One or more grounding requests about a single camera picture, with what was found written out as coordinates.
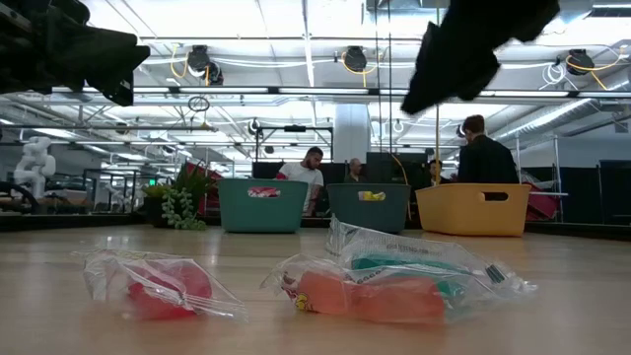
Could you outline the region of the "yellow plastic bin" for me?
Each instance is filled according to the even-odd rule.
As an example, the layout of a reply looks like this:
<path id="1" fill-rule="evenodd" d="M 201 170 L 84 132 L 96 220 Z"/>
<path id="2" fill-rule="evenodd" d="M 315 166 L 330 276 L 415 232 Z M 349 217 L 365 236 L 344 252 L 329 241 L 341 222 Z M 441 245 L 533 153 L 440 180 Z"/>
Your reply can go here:
<path id="1" fill-rule="evenodd" d="M 481 237 L 523 234 L 530 186 L 519 183 L 448 183 L 415 191 L 420 223 L 428 232 Z"/>

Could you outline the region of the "red background object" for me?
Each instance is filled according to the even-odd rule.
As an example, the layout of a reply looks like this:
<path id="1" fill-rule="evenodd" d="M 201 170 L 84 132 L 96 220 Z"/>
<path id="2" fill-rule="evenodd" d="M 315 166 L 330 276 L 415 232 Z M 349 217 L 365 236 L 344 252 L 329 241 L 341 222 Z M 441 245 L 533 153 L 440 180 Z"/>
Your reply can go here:
<path id="1" fill-rule="evenodd" d="M 200 195 L 198 204 L 199 215 L 217 215 L 220 209 L 218 181 L 222 176 L 216 171 L 211 170 L 203 162 L 193 164 L 187 162 L 184 164 L 185 170 L 189 175 L 198 175 L 208 180 L 206 190 Z"/>

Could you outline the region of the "black metal rack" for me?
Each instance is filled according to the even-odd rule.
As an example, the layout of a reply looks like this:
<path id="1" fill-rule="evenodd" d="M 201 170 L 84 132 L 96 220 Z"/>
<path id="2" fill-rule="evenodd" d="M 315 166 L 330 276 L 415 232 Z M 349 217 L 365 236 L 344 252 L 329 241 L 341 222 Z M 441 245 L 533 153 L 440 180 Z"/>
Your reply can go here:
<path id="1" fill-rule="evenodd" d="M 94 213 L 130 214 L 140 210 L 145 188 L 164 182 L 158 174 L 139 169 L 84 169 L 82 186 Z"/>

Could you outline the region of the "artificial succulent plant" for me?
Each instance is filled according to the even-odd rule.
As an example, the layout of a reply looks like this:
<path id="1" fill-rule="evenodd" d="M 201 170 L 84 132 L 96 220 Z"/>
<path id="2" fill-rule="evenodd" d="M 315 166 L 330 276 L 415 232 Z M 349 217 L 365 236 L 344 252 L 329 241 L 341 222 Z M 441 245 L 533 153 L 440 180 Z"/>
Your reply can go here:
<path id="1" fill-rule="evenodd" d="M 147 196 L 142 210 L 148 223 L 155 228 L 189 231 L 206 229 L 203 215 L 198 214 L 198 204 L 208 180 L 202 176 L 189 175 L 184 164 L 173 182 L 145 188 Z"/>

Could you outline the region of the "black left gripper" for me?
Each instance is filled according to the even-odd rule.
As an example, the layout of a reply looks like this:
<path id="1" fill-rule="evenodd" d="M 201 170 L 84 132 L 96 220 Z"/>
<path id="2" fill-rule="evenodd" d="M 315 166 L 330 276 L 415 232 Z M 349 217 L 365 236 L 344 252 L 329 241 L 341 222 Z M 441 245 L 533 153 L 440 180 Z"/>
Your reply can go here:
<path id="1" fill-rule="evenodd" d="M 88 85 L 131 106 L 133 71 L 151 49 L 136 35 L 90 26 L 90 17 L 79 0 L 0 0 L 0 94 Z"/>

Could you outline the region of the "dark equipment cabinet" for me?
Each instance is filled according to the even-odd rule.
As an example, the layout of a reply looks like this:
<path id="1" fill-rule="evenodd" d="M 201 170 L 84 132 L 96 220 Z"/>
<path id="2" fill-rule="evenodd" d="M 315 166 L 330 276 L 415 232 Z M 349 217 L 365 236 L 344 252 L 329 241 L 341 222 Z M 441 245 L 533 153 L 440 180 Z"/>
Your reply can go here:
<path id="1" fill-rule="evenodd" d="M 373 183 L 408 184 L 413 188 L 430 184 L 428 158 L 424 153 L 368 153 L 363 171 Z"/>

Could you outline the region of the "long ceiling light bar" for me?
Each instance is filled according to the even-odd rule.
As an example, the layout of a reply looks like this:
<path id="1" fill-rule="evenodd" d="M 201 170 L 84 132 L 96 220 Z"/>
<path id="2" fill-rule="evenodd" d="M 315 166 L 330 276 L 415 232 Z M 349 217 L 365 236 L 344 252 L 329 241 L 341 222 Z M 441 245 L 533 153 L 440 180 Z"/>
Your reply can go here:
<path id="1" fill-rule="evenodd" d="M 404 89 L 363 89 L 326 87 L 137 87 L 135 95 L 220 94 L 220 95 L 299 95 L 299 96 L 397 96 L 407 94 Z M 538 99 L 631 99 L 631 91 L 512 91 L 483 90 L 482 98 L 538 98 Z"/>

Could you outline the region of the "dark blue plastic bin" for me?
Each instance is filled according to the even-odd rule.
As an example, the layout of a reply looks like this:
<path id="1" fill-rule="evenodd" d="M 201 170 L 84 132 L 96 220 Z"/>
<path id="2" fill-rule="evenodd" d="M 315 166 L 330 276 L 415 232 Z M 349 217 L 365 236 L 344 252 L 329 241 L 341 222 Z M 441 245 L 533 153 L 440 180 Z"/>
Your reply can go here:
<path id="1" fill-rule="evenodd" d="M 341 222 L 397 234 L 404 229 L 410 186 L 397 183 L 333 183 L 327 186 L 331 213 Z M 383 191 L 384 201 L 360 201 L 359 191 Z"/>

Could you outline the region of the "red background cart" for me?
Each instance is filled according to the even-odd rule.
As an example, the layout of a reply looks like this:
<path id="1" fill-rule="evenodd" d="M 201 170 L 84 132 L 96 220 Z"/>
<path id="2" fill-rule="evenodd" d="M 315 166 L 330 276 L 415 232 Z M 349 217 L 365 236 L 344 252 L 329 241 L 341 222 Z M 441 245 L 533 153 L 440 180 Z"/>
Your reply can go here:
<path id="1" fill-rule="evenodd" d="M 530 186 L 526 219 L 528 221 L 550 221 L 556 217 L 560 206 L 556 195 L 556 181 L 539 179 L 525 169 L 520 171 L 522 183 Z"/>

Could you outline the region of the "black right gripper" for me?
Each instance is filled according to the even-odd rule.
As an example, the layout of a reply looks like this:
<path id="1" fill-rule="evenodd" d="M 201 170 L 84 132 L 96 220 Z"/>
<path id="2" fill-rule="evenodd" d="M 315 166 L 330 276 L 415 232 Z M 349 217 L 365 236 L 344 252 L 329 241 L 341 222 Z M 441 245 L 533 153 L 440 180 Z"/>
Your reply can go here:
<path id="1" fill-rule="evenodd" d="M 451 0 L 441 25 L 426 28 L 401 110 L 472 101 L 500 68 L 494 49 L 535 40 L 559 12 L 559 0 Z"/>

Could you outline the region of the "black partition panel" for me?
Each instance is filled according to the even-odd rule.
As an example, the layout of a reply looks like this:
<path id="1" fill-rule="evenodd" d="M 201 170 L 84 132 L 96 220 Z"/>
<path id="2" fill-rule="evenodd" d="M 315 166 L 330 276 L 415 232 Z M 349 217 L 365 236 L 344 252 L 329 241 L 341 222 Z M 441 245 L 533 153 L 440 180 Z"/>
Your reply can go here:
<path id="1" fill-rule="evenodd" d="M 563 221 L 631 226 L 631 161 L 562 168 Z"/>
<path id="2" fill-rule="evenodd" d="M 276 178 L 284 165 L 284 162 L 254 162 L 251 174 L 253 178 Z M 324 163 L 318 169 L 323 175 L 324 184 L 342 183 L 347 174 L 346 165 L 343 163 Z"/>

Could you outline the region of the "white building column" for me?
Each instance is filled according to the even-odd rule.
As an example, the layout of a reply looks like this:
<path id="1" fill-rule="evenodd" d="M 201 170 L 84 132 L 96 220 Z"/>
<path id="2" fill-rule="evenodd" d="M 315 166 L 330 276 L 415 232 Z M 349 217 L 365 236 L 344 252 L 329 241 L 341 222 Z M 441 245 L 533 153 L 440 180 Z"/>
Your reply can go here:
<path id="1" fill-rule="evenodd" d="M 371 147 L 371 120 L 366 105 L 343 104 L 335 109 L 333 119 L 332 160 L 350 162 L 357 158 L 366 161 Z"/>

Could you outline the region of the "person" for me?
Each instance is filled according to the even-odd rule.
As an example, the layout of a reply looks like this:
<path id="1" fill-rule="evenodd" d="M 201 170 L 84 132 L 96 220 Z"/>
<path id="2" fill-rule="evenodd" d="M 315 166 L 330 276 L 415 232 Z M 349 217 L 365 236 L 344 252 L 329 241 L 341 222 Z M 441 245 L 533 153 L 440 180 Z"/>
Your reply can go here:
<path id="1" fill-rule="evenodd" d="M 364 183 L 365 177 L 361 174 L 362 164 L 358 158 L 353 158 L 349 162 L 349 172 L 344 179 L 345 183 Z"/>
<path id="2" fill-rule="evenodd" d="M 442 177 L 442 162 L 440 160 L 434 159 L 429 163 L 430 168 L 430 178 L 431 185 L 435 186 L 448 180 Z"/>
<path id="3" fill-rule="evenodd" d="M 460 183 L 518 183 L 511 151 L 488 137 L 482 115 L 471 115 L 461 126 L 466 144 L 459 151 Z"/>
<path id="4" fill-rule="evenodd" d="M 304 216 L 312 216 L 316 209 L 319 193 L 324 186 L 322 172 L 319 170 L 323 152 L 319 147 L 312 147 L 300 163 L 286 163 L 278 173 L 276 179 L 305 182 L 308 191 L 303 208 Z"/>

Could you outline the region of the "black gantry frame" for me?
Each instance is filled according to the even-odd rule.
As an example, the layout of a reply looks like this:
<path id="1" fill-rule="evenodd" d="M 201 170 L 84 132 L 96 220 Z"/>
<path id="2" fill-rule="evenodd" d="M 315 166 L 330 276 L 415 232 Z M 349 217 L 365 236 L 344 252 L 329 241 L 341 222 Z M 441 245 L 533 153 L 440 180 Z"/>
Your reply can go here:
<path id="1" fill-rule="evenodd" d="M 330 151 L 330 155 L 334 153 L 334 129 L 332 127 L 318 127 L 318 126 L 304 126 L 304 125 L 284 125 L 279 127 L 272 126 L 258 126 L 255 128 L 254 133 L 254 160 L 256 162 L 259 161 L 260 149 L 263 146 L 267 146 L 267 141 L 274 135 L 277 131 L 282 131 L 285 133 L 306 133 L 312 132 L 318 137 L 323 144 L 325 144 Z"/>

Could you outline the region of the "green plastic bin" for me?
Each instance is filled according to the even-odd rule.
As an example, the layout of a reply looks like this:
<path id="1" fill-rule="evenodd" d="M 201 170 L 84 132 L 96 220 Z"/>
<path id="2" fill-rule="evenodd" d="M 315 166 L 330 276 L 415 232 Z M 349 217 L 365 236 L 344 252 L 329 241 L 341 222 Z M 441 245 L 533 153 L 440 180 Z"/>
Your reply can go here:
<path id="1" fill-rule="evenodd" d="M 253 186 L 272 186 L 277 198 L 252 198 Z M 295 233 L 301 226 L 308 185 L 301 181 L 223 178 L 218 181 L 221 226 L 229 233 Z"/>

